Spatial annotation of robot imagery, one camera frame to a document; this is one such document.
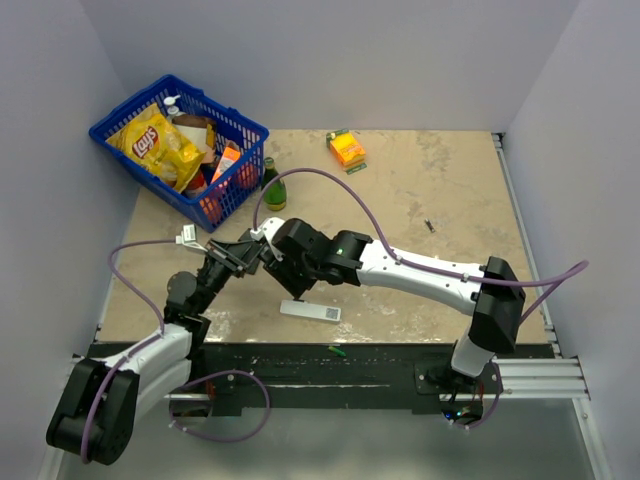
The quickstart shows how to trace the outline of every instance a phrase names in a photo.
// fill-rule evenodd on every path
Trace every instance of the orange box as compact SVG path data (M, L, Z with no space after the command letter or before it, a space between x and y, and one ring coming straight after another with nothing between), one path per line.
M353 134L348 131L329 141L331 153L338 159L344 170L364 163L366 151Z
M227 146L222 152L222 157L220 157L220 163L218 163L218 168L216 168L215 173L213 174L213 182L215 182L220 176L226 172L231 165L236 163L242 155L239 151L234 150L233 148Z

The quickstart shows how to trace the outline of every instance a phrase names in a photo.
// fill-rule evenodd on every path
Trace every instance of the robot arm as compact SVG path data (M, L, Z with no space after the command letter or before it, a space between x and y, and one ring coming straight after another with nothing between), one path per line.
M267 219L233 244L210 241L197 275L175 274L167 285L165 331L113 357L79 361L67 382L47 431L47 443L80 452L89 406L111 368L119 365L100 401L89 435L89 458L111 464L122 454L133 425L164 395L192 379L192 363L209 321L202 313L232 277L255 273L259 262L295 299L317 281L394 288L420 295L470 315L471 324L447 365L427 372L440 392L472 391L475 378L495 353L511 353L524 304L521 288L497 287L422 272L388 257L367 235L341 231L333 239L300 219ZM460 273L515 280L509 265L491 257L486 265L459 264L395 250L416 263Z
M456 344L450 369L434 381L450 387L464 378L475 378L496 354L515 350L525 293L520 287L500 287L465 282L405 266L387 255L382 243L347 230L333 239L304 221L267 219L251 232L266 240L273 258L265 269L293 296L299 298L316 280L332 285L349 283L394 288L444 303L472 317L469 328ZM394 249L404 259L462 274L517 280L509 264L496 257L486 265L454 263Z

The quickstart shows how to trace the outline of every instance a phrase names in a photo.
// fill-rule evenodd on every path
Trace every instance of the bottle cap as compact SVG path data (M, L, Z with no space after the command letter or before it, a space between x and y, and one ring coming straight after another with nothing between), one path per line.
M176 104L176 99L180 98L180 95L176 95L175 97L165 97L162 101L165 107L172 107Z

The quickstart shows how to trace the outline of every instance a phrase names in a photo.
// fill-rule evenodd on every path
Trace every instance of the green object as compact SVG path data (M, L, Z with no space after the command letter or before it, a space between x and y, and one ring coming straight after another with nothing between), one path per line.
M333 140L339 135L344 135L345 133L349 133L349 129L343 128L341 130L334 130L333 132L327 133L324 137L324 140L327 144L327 148L329 148L329 144L331 143L331 140Z
M264 159L264 177L262 178L262 189L273 180L277 175L276 163L271 157ZM282 180L278 180L276 183L269 187L267 193L264 195L264 203L267 204L269 210L282 210L287 205L287 187L285 187Z
M351 175L352 173L359 172L360 170L363 170L365 168L367 168L367 164L366 163L361 163L360 165L357 165L357 166L347 170L347 175Z
M329 348L328 348L328 350L329 350L330 352L335 353L335 354L336 354L336 355L338 355L339 357L346 357L346 356L347 356L347 354L346 354L346 353L344 353L342 350L340 350L340 349L339 349L339 348L337 348L337 347L329 347Z

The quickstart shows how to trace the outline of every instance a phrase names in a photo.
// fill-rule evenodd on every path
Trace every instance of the yellow chip bag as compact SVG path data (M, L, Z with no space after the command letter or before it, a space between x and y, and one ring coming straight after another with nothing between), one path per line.
M156 103L109 137L107 143L178 193L193 179L204 158L204 152L169 123Z

